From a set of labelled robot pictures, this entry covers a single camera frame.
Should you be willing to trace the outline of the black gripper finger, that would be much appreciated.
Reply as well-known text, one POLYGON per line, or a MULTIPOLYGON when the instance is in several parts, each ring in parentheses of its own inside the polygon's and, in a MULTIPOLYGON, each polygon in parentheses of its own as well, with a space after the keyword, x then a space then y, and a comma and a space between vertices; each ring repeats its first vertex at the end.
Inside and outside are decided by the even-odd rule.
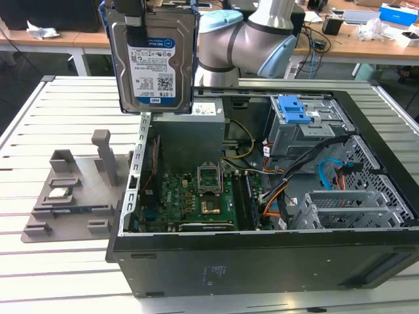
POLYGON ((130 46, 147 45, 147 28, 143 16, 125 16, 127 43, 130 46))

